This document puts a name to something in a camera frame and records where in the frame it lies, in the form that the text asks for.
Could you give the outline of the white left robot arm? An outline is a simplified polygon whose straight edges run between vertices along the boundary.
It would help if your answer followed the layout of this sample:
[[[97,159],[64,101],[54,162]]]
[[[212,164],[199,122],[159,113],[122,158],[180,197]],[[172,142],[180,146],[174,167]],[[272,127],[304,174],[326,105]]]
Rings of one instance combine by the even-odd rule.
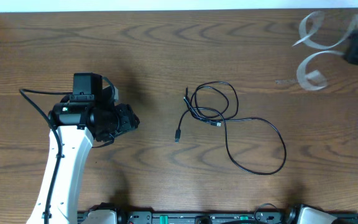
[[[75,73],[73,90],[49,113],[36,110],[50,127],[42,185],[28,223],[76,223],[88,154],[95,141],[108,146],[140,123],[132,108],[117,104],[118,90],[95,73]]]

